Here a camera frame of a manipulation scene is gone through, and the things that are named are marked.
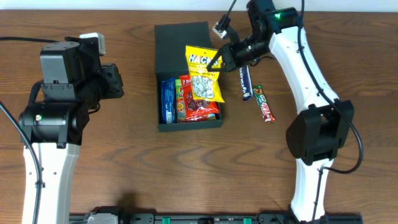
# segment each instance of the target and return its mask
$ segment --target black box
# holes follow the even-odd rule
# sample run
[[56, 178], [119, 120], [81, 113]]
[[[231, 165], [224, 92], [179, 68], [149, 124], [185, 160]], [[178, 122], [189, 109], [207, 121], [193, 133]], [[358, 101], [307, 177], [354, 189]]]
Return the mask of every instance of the black box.
[[160, 132], [219, 128], [223, 124], [219, 103], [217, 103], [217, 106], [220, 113], [216, 114], [215, 120], [192, 123], [162, 123], [160, 84], [169, 78], [177, 79], [181, 75], [189, 74], [187, 60], [185, 59], [186, 45], [212, 48], [207, 22], [155, 26], [155, 73], [157, 81], [158, 129]]

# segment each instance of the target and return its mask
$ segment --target yellow candy bag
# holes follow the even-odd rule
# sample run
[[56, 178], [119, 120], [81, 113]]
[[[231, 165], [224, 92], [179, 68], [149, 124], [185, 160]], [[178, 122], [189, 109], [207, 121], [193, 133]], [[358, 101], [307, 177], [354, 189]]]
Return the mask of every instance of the yellow candy bag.
[[[217, 50], [204, 47], [194, 47], [187, 45], [185, 57], [187, 58], [189, 75], [192, 83], [192, 93], [194, 100], [207, 100], [224, 103], [218, 86], [219, 72], [207, 72], [207, 65], [216, 55]], [[214, 63], [212, 68], [220, 68], [221, 57]]]

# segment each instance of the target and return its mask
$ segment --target open box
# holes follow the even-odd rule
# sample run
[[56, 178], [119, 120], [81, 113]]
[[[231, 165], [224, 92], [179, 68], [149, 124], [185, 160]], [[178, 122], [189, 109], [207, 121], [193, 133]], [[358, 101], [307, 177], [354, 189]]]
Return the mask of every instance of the open box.
[[217, 103], [217, 106], [220, 113], [216, 114], [215, 120], [174, 124], [164, 124], [162, 122], [160, 84], [169, 78], [177, 79], [181, 75], [189, 74], [185, 59], [186, 45], [212, 48], [207, 22], [155, 26], [155, 74], [157, 82], [158, 129], [160, 132], [219, 128], [223, 124], [219, 103]]

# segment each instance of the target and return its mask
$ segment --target table surface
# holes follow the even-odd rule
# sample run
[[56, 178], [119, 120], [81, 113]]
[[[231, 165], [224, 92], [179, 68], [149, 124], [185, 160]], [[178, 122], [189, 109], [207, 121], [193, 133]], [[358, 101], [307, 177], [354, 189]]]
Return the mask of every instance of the table surface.
[[[251, 68], [263, 85], [276, 124], [265, 124], [255, 100], [243, 101], [238, 72], [223, 74], [221, 128], [159, 133], [154, 25], [208, 21], [223, 12], [2, 11], [1, 36], [62, 40], [100, 32], [103, 63], [121, 72], [125, 95], [101, 102], [90, 116], [73, 177], [71, 213], [101, 205], [128, 211], [257, 213], [286, 210], [295, 188], [295, 159], [285, 131], [296, 117], [294, 98], [275, 60]], [[251, 34], [245, 12], [231, 25]], [[325, 209], [362, 214], [366, 223], [398, 222], [398, 14], [309, 12], [305, 28], [323, 75], [355, 107], [364, 161], [351, 175], [329, 174]], [[211, 34], [215, 47], [225, 41]], [[42, 79], [44, 44], [0, 42], [0, 99], [18, 117], [30, 88]], [[20, 137], [0, 113], [0, 223], [19, 223], [25, 189]], [[350, 168], [358, 147], [349, 134], [333, 167]]]

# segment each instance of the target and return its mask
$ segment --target barcode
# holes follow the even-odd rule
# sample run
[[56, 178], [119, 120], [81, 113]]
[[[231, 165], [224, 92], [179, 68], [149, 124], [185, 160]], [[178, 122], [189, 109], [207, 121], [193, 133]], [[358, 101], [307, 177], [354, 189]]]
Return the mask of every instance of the barcode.
[[171, 124], [173, 121], [172, 121], [172, 113], [171, 112], [166, 112], [166, 123], [167, 124]]

